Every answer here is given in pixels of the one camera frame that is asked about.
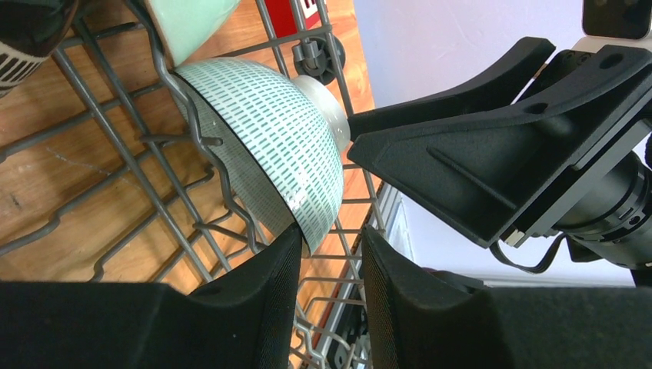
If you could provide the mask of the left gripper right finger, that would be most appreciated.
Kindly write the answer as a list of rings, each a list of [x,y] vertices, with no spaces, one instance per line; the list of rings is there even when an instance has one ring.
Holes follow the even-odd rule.
[[[649,368],[649,288],[465,291],[361,233],[376,368]]]

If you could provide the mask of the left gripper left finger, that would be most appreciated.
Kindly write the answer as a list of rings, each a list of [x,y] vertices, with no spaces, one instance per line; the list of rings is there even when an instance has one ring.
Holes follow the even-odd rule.
[[[3,368],[285,368],[302,237],[190,294],[162,283],[4,282]]]

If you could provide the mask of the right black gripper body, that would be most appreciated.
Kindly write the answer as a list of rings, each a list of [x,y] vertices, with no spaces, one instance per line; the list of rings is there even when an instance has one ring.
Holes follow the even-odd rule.
[[[651,170],[631,152],[556,224],[575,263],[605,260],[651,284]]]

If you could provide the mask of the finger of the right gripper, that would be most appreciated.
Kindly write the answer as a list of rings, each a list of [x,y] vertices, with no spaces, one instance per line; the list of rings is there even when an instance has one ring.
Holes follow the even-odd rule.
[[[351,115],[351,141],[375,131],[507,106],[554,51],[546,38],[521,38],[495,63],[458,86]]]
[[[348,157],[475,244],[542,235],[647,134],[651,53],[605,45],[507,106],[375,131]]]

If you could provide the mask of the light blue striped bowl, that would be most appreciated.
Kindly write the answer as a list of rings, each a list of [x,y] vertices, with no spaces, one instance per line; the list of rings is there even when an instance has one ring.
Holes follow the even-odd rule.
[[[225,165],[236,195],[273,235],[297,224],[304,257],[335,223],[344,194],[341,153],[316,104],[267,65],[211,58],[183,65],[175,81],[193,101],[200,133]]]

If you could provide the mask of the mint green bowl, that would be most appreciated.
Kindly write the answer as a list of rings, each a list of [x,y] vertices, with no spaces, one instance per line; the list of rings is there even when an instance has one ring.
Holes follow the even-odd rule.
[[[232,16],[240,0],[145,0],[165,54],[177,67]]]

